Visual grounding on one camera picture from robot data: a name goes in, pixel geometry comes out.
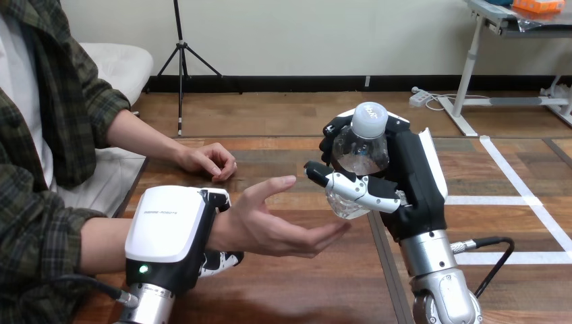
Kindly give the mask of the person's hand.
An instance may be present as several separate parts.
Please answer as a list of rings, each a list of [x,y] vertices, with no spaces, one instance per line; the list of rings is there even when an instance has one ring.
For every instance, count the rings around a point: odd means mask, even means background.
[[[308,229],[272,215],[265,200],[295,182],[294,175],[287,175],[245,189],[235,204],[214,218],[207,249],[313,259],[349,231],[351,224],[344,221]]]
[[[208,174],[212,182],[228,180],[237,171],[235,157],[218,142],[198,148],[183,146],[175,161],[188,172]]]

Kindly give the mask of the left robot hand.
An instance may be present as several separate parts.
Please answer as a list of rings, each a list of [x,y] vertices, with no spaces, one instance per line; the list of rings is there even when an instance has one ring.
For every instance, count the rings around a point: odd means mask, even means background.
[[[221,188],[146,189],[125,241],[127,285],[150,284],[179,295],[199,278],[239,265],[243,252],[206,247],[215,216],[230,206]]]

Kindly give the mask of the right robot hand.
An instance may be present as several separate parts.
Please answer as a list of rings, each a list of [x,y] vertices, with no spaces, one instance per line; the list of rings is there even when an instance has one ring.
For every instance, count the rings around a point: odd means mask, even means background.
[[[335,137],[349,129],[354,114],[353,109],[340,113],[323,127],[321,160],[304,165],[306,176],[325,189],[334,214],[350,220],[377,211],[396,242],[445,230],[448,189],[430,131],[413,133],[409,120],[390,112],[384,130],[389,164],[360,175],[333,155]]]

